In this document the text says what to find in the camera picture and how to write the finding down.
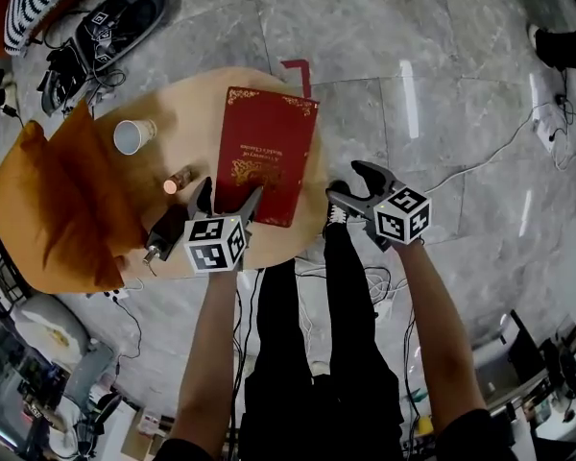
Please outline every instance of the person's right arm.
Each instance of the person's right arm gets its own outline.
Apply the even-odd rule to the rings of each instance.
[[[412,295],[433,426],[440,434],[462,415],[486,407],[469,340],[454,302],[419,241],[396,248]]]

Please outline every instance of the white paper cup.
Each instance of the white paper cup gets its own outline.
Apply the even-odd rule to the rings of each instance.
[[[120,121],[113,132],[113,143],[122,154],[131,156],[153,139],[156,131],[156,123],[150,119]]]

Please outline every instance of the white box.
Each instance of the white box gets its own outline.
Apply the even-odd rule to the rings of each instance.
[[[431,226],[431,200],[403,186],[373,207],[378,235],[409,244]]]
[[[239,215],[188,220],[183,246],[196,273],[232,270],[246,250],[246,237]]]

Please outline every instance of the wooden tabletop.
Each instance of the wooden tabletop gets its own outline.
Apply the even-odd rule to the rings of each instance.
[[[206,176],[211,176],[215,186],[224,104],[231,85],[294,95],[294,90],[271,75],[249,68],[221,68],[151,92],[96,120],[110,161],[145,229],[149,230],[168,206],[186,203]],[[113,145],[113,130],[125,119],[151,119],[158,128],[156,138],[133,156],[123,156]],[[162,184],[186,164],[193,166],[197,179],[176,195],[167,195]],[[285,229],[251,224],[246,269],[278,265],[314,241],[324,226],[327,186],[326,161],[315,132],[292,226]],[[142,263],[145,254],[145,250],[136,250],[127,255],[125,279],[154,278]],[[194,275],[181,243],[167,261],[156,259],[152,267],[161,279]]]

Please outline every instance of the white shoelace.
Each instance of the white shoelace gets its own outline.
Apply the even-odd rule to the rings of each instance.
[[[330,209],[330,215],[328,216],[328,223],[345,224],[347,218],[348,216],[343,210],[341,210],[338,206],[333,205]]]

